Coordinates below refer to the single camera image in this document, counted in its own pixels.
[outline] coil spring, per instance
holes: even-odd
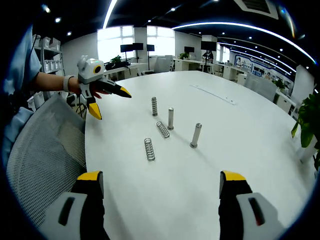
[[[155,96],[151,98],[151,103],[152,103],[152,115],[157,116],[158,108],[157,108],[157,98]]]
[[[164,138],[168,138],[170,136],[170,132],[167,130],[167,128],[161,121],[158,121],[156,123],[156,126],[158,127]]]
[[[150,138],[144,139],[145,153],[148,161],[154,161],[156,159],[154,147],[152,146],[152,142]]]

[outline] computer monitor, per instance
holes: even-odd
[[[143,50],[144,44],[143,43],[132,43],[133,50]]]
[[[155,45],[147,44],[146,45],[146,50],[149,51],[149,52],[154,52],[155,51]]]
[[[194,53],[195,52],[195,48],[192,46],[185,46],[184,47],[184,52],[185,53]]]
[[[217,50],[217,43],[215,41],[201,41],[201,50]]]
[[[120,45],[120,52],[121,53],[131,52],[133,51],[132,47],[133,47],[132,44]]]

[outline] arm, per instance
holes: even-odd
[[[39,72],[32,82],[29,84],[29,89],[34,91],[63,91],[64,76],[57,76],[53,74],[47,74]],[[101,96],[98,93],[106,94],[103,91],[96,89],[96,85],[93,83],[90,85],[93,95],[99,99]],[[76,77],[71,77],[68,82],[68,89],[75,94],[81,94],[79,87],[79,81]]]

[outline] mesh chair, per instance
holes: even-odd
[[[46,208],[86,172],[85,121],[58,94],[25,124],[7,164],[10,186],[36,227]]]

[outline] wrist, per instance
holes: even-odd
[[[80,86],[79,86],[79,81],[76,77],[71,77],[68,82],[68,89],[70,92],[73,92],[75,94],[80,94]]]

